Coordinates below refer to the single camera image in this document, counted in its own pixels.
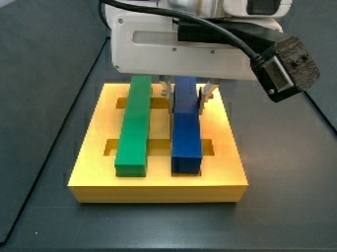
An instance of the blue block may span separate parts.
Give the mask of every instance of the blue block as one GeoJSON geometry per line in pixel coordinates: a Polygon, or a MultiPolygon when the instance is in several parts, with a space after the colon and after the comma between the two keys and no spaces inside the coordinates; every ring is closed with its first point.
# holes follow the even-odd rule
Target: blue block
{"type": "Polygon", "coordinates": [[[171,171],[200,172],[203,147],[200,136],[196,79],[176,77],[172,123],[171,171]]]}

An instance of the yellow wooden board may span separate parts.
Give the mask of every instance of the yellow wooden board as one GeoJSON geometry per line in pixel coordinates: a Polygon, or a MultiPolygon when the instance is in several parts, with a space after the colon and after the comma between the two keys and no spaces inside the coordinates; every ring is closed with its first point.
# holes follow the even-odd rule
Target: yellow wooden board
{"type": "MultiPolygon", "coordinates": [[[[126,100],[127,91],[128,84],[104,84],[68,181],[68,188],[77,201],[238,202],[247,187],[247,180],[218,91],[214,92],[214,99],[207,102],[200,116],[202,137],[207,148],[202,174],[171,174],[167,144],[170,115],[167,109],[156,104],[150,118],[147,175],[116,177],[114,163],[126,111],[120,103],[126,100]]],[[[152,96],[160,97],[160,91],[162,86],[154,84],[152,96]]]]}

